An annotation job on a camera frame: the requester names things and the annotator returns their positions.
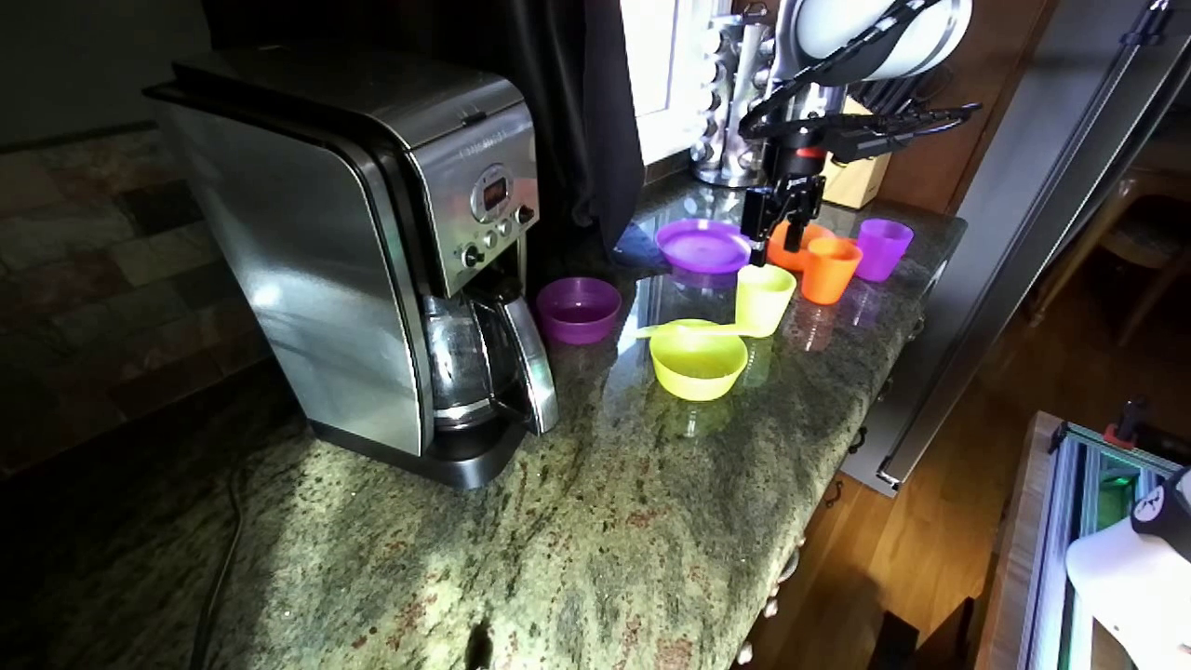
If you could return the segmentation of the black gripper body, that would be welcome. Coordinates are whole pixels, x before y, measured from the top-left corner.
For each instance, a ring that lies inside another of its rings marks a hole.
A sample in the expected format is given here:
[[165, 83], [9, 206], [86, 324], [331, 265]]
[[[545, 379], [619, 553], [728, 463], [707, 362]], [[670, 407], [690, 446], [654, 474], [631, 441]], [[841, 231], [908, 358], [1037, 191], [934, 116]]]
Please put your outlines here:
[[828, 140], [824, 140], [824, 130], [813, 124], [785, 126], [765, 140], [764, 170], [765, 170], [765, 186], [778, 197], [819, 197], [824, 164], [828, 164]]

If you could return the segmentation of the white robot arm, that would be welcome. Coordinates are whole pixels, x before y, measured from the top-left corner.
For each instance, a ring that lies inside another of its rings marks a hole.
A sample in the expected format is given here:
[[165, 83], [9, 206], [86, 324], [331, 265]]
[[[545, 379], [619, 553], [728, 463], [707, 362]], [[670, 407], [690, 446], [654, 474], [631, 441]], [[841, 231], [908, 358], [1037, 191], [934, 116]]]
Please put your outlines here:
[[759, 183], [742, 212], [754, 250], [799, 245], [824, 206], [828, 159], [887, 155], [980, 111], [914, 99], [844, 109], [862, 84], [914, 84], [955, 52], [968, 23], [971, 0], [780, 0], [772, 88], [736, 124], [742, 136], [764, 146]]

